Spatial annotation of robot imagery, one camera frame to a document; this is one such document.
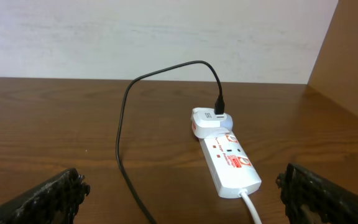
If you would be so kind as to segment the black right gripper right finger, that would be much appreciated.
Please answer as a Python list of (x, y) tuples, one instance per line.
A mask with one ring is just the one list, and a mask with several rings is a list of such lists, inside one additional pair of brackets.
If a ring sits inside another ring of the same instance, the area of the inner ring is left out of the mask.
[(291, 224), (358, 224), (358, 195), (297, 164), (276, 179)]

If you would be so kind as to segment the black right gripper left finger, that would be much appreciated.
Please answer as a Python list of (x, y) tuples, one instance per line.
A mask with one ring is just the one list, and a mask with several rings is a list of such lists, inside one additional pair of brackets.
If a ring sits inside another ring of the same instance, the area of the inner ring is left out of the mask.
[(0, 224), (73, 223), (90, 194), (85, 177), (70, 168), (0, 205)]

